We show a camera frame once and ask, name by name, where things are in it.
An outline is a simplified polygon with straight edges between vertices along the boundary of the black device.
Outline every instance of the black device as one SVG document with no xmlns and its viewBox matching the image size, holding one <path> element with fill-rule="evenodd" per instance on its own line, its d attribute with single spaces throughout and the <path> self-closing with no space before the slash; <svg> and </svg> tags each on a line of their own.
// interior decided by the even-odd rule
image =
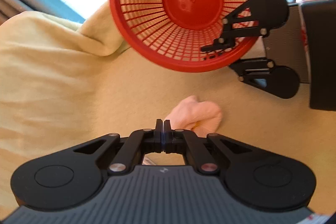
<svg viewBox="0 0 336 224">
<path fill-rule="evenodd" d="M 141 165 L 152 152 L 181 154 L 186 165 Z M 155 129 L 108 134 L 21 165 L 11 178 L 20 207 L 3 223 L 295 224 L 312 214 L 315 186 L 297 160 L 158 119 Z"/>
<path fill-rule="evenodd" d="M 249 16 L 241 13 L 248 9 Z M 240 59 L 230 65 L 238 79 L 280 98 L 298 92 L 300 82 L 310 78 L 310 107 L 336 111 L 336 51 L 334 25 L 336 0 L 313 1 L 301 5 L 306 25 L 309 58 L 302 41 L 297 4 L 287 0 L 248 0 L 223 19 L 223 30 L 212 45 L 201 48 L 216 55 L 236 46 L 239 37 L 263 37 L 265 58 Z M 234 24 L 256 22 L 256 26 L 234 28 Z"/>
<path fill-rule="evenodd" d="M 246 9 L 248 16 L 241 16 Z M 287 0 L 248 0 L 223 19 L 223 30 L 213 45 L 201 48 L 203 52 L 223 51 L 236 46 L 236 38 L 266 38 L 272 29 L 286 24 L 289 18 Z M 256 26 L 234 28 L 234 24 L 256 22 Z M 230 65 L 239 76 L 239 80 L 264 90 L 280 98 L 292 98 L 300 86 L 300 78 L 295 70 L 288 66 L 278 66 L 269 58 L 240 59 Z"/>
</svg>

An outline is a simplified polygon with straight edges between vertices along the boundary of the red basket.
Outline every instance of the red basket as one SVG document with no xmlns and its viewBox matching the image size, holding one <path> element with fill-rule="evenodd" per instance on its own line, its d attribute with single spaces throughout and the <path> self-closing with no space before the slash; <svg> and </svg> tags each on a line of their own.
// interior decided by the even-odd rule
<svg viewBox="0 0 336 224">
<path fill-rule="evenodd" d="M 236 40 L 225 52 L 201 52 L 222 31 L 221 19 L 247 0 L 110 0 L 115 23 L 141 55 L 163 67 L 186 72 L 218 69 L 241 58 L 256 37 Z M 245 10 L 240 16 L 249 15 Z M 239 23 L 235 28 L 252 26 Z"/>
</svg>

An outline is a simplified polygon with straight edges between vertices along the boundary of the cream fabric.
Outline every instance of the cream fabric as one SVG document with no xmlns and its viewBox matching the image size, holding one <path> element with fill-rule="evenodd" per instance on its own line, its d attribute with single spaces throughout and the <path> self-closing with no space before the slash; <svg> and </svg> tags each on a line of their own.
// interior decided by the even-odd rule
<svg viewBox="0 0 336 224">
<path fill-rule="evenodd" d="M 190 95 L 221 107 L 218 133 L 310 166 L 318 181 L 311 208 L 336 209 L 336 112 L 310 109 L 308 85 L 283 100 L 240 83 L 229 68 L 159 67 L 125 51 L 112 21 L 103 24 L 109 14 L 105 4 L 80 26 L 27 12 L 0 27 L 0 218 L 16 207 L 9 182 L 20 164 L 110 132 L 153 127 Z M 263 55 L 260 44 L 249 54 Z M 182 163 L 179 155 L 150 158 Z"/>
</svg>

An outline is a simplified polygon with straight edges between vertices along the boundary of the metal screw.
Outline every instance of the metal screw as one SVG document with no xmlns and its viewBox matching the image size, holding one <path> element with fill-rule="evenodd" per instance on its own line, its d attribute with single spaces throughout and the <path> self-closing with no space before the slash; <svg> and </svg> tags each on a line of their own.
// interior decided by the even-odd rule
<svg viewBox="0 0 336 224">
<path fill-rule="evenodd" d="M 218 169 L 217 164 L 203 164 L 201 169 L 205 172 L 214 172 Z"/>
<path fill-rule="evenodd" d="M 124 164 L 112 164 L 110 165 L 110 170 L 113 172 L 121 172 L 126 169 L 126 165 Z"/>
<path fill-rule="evenodd" d="M 267 30 L 266 30 L 266 28 L 262 28 L 262 29 L 260 29 L 260 34 L 261 34 L 261 35 L 266 35 L 266 34 L 267 34 Z"/>
<path fill-rule="evenodd" d="M 217 136 L 219 136 L 219 134 L 217 134 L 217 133 L 209 133 L 208 136 L 209 137 L 217 137 Z"/>
<path fill-rule="evenodd" d="M 273 63 L 272 61 L 269 61 L 269 62 L 267 63 L 267 66 L 271 69 L 271 68 L 274 67 L 274 63 Z"/>
</svg>

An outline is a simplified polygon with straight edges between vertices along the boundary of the crumpled pink cloth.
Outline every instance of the crumpled pink cloth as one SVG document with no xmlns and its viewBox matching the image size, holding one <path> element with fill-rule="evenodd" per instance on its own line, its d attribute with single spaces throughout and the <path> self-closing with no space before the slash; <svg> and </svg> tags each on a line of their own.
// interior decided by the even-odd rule
<svg viewBox="0 0 336 224">
<path fill-rule="evenodd" d="M 182 100 L 166 117 L 172 129 L 194 131 L 199 137 L 214 133 L 222 120 L 221 108 L 214 102 L 198 102 L 193 95 Z"/>
</svg>

